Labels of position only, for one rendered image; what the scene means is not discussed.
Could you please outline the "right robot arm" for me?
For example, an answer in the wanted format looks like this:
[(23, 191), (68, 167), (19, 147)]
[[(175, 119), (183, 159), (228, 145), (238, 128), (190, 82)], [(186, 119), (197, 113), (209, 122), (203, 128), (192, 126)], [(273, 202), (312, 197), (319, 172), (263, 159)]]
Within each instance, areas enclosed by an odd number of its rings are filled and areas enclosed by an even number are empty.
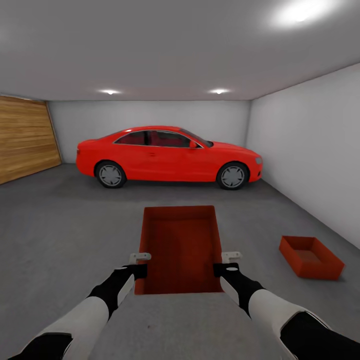
[(242, 253), (222, 252), (213, 264), (224, 292), (254, 321), (283, 360), (360, 360), (360, 343), (337, 332), (310, 310), (284, 300), (243, 275)]

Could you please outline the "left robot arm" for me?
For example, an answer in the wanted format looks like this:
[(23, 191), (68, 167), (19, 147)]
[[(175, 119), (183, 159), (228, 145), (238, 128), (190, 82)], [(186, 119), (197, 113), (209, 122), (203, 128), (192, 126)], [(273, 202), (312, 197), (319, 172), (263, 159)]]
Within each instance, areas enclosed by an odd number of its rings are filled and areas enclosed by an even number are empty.
[(137, 279), (147, 278), (151, 254), (131, 253), (129, 265), (116, 268), (102, 284), (65, 316), (33, 338), (8, 360), (88, 360), (100, 334)]

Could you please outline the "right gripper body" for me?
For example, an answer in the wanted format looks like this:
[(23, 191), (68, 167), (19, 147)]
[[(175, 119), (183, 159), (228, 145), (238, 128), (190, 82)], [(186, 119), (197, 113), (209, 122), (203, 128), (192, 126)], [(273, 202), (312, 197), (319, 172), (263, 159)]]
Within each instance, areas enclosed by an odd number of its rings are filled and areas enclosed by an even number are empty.
[(228, 267), (236, 267), (237, 269), (239, 269), (239, 264), (237, 262), (231, 262), (231, 263), (214, 263), (213, 264), (213, 272), (214, 272), (214, 276), (216, 278), (220, 278), (222, 276), (222, 270), (223, 268), (225, 268), (226, 266)]

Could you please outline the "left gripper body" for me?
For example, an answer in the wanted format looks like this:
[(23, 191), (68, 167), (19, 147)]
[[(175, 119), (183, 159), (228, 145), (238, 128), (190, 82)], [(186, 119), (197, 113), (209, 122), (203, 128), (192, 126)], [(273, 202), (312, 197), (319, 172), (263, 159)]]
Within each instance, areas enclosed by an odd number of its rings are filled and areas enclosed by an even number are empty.
[(136, 278), (137, 279), (144, 279), (147, 278), (147, 264), (139, 264), (139, 265), (127, 265), (127, 267), (132, 267), (136, 271)]

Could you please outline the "storage box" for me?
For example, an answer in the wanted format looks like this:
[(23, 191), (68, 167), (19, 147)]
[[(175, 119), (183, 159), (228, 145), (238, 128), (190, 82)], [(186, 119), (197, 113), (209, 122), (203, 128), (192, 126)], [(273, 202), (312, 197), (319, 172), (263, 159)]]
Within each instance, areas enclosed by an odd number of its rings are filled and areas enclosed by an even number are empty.
[[(317, 237), (283, 235), (279, 250), (299, 278), (337, 280), (345, 266)], [(297, 250), (310, 250), (315, 259), (303, 261)]]
[(214, 205), (145, 207), (139, 253), (150, 253), (135, 295), (223, 293), (213, 264), (222, 263)]

